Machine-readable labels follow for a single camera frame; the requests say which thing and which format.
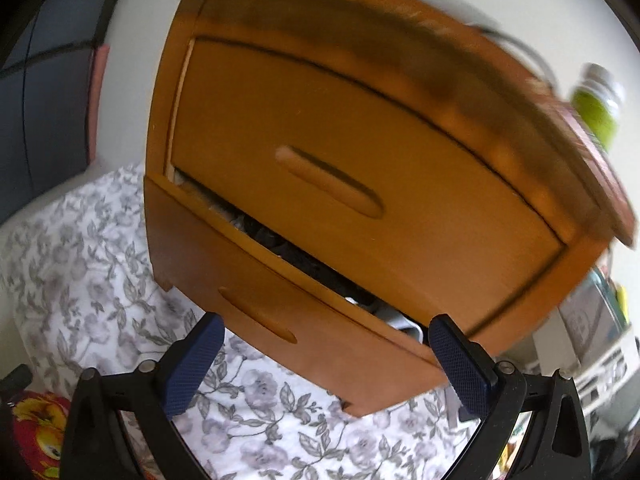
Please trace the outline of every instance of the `dark blue panel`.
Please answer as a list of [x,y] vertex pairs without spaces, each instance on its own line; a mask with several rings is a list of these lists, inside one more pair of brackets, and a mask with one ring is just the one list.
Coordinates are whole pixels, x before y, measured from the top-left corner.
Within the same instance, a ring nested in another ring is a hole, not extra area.
[[29,57],[64,44],[91,41],[104,0],[46,0],[33,31]]
[[33,24],[35,23],[35,19],[32,19],[27,25],[27,28],[24,29],[20,38],[14,45],[14,49],[9,53],[9,57],[7,57],[3,69],[9,68],[21,61],[24,61],[27,58],[27,47],[29,46],[29,38],[31,37],[31,31],[33,30]]
[[0,79],[0,223],[32,198],[22,136],[22,70]]
[[92,49],[28,66],[24,133],[36,195],[86,169],[86,108]]

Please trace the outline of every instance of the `open drawer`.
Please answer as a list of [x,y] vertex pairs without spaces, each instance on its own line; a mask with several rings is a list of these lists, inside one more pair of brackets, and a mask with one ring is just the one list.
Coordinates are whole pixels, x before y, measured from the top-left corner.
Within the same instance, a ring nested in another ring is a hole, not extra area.
[[380,410],[444,381],[425,359],[264,266],[149,177],[145,212],[156,279],[171,276],[171,285],[221,314],[241,338],[350,403],[351,414]]

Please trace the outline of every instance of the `blue clamp pad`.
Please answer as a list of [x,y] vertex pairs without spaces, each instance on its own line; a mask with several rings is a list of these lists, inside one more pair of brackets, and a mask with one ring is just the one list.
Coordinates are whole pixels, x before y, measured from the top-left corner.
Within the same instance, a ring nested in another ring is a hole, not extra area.
[[168,418],[184,413],[225,342],[225,323],[207,312],[158,363],[155,387]]
[[478,343],[466,339],[446,314],[431,320],[428,334],[429,346],[462,405],[481,418],[487,416],[498,382],[494,360]]

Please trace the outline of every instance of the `bottle cap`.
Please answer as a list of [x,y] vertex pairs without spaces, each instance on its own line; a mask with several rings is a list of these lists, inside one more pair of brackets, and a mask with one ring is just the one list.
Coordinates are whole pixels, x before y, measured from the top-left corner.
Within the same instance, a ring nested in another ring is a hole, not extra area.
[[626,98],[625,88],[616,81],[613,74],[603,66],[588,63],[584,66],[582,76],[585,80],[591,79],[605,86],[613,94],[619,105],[623,105]]

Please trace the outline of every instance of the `wooden leg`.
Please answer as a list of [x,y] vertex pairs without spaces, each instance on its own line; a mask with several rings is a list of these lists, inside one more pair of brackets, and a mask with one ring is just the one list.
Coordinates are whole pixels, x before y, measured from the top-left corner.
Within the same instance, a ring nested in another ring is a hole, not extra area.
[[397,404],[397,402],[392,402],[390,399],[358,399],[354,402],[343,399],[340,400],[340,406],[343,412],[347,415],[356,416],[357,418],[379,412],[394,404]]
[[154,272],[154,281],[165,292],[169,292],[172,288],[174,288],[173,284],[164,276],[161,276],[158,272]]

